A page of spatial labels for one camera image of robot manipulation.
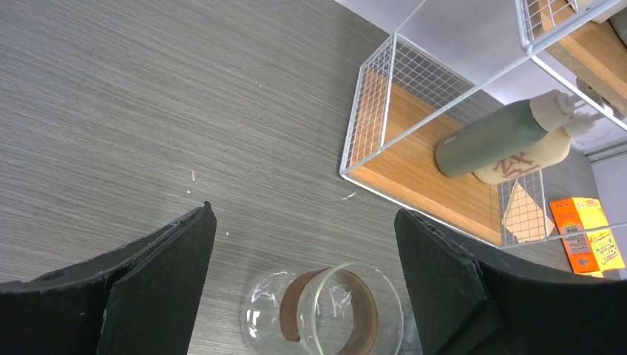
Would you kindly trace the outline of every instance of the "cardboard card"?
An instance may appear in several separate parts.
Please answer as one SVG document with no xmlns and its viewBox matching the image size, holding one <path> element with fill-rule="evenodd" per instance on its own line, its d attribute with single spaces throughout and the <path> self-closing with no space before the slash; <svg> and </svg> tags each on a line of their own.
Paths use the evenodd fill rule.
<svg viewBox="0 0 627 355">
<path fill-rule="evenodd" d="M 509 202 L 505 208 L 503 220 L 505 228 L 519 243 L 527 243 L 546 238 L 544 229 L 544 211 L 518 181 L 514 183 Z M 546 218 L 548 232 L 551 234 L 555 224 Z"/>
</svg>

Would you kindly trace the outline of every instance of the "green bottle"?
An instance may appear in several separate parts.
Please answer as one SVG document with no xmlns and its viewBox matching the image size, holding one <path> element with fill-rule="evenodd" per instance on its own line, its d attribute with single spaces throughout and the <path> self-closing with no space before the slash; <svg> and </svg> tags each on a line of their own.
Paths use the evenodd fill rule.
<svg viewBox="0 0 627 355">
<path fill-rule="evenodd" d="M 435 163 L 456 178 L 514 155 L 567 123 L 577 100 L 552 90 L 502 107 L 440 141 Z"/>
</svg>

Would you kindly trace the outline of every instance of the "white debris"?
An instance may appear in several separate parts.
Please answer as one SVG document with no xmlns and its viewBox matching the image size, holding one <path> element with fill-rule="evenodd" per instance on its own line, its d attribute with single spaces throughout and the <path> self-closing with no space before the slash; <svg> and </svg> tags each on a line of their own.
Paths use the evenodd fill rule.
<svg viewBox="0 0 627 355">
<path fill-rule="evenodd" d="M 342 200 L 348 200 L 349 198 L 353 197 L 357 195 L 357 192 L 353 192 L 352 194 L 348 195 L 347 197 L 342 198 Z"/>
</svg>

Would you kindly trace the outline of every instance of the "white wall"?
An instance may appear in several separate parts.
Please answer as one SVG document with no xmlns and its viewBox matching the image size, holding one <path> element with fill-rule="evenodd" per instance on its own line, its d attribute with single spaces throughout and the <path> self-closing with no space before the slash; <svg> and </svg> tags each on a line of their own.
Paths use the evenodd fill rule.
<svg viewBox="0 0 627 355">
<path fill-rule="evenodd" d="M 601 206 L 610 223 L 627 221 L 627 154 L 592 164 L 594 179 L 601 199 Z M 618 249 L 627 260 L 627 227 L 613 230 Z M 627 268 L 620 270 L 620 277 L 627 280 Z"/>
<path fill-rule="evenodd" d="M 420 2 L 337 1 L 388 33 L 392 33 Z M 429 0 L 401 33 L 475 84 L 523 55 L 513 0 Z M 575 76 L 553 57 L 546 53 L 539 57 L 575 82 Z M 485 91 L 508 104 L 551 89 L 567 91 L 527 62 L 490 84 Z M 578 138 L 573 146 L 579 150 L 591 149 L 622 137 L 627 137 L 627 133 L 602 120 L 593 132 Z"/>
</svg>

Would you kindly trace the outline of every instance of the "orange box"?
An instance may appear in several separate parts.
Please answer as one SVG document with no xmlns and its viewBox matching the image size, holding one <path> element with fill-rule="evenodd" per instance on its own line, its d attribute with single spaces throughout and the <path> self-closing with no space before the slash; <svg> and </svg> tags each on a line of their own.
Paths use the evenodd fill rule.
<svg viewBox="0 0 627 355">
<path fill-rule="evenodd" d="M 550 206 L 560 234 L 608 225 L 599 200 L 594 198 L 571 197 L 553 201 Z M 611 229 L 566 237 L 562 244 L 577 274 L 596 276 L 595 271 L 625 267 Z"/>
</svg>

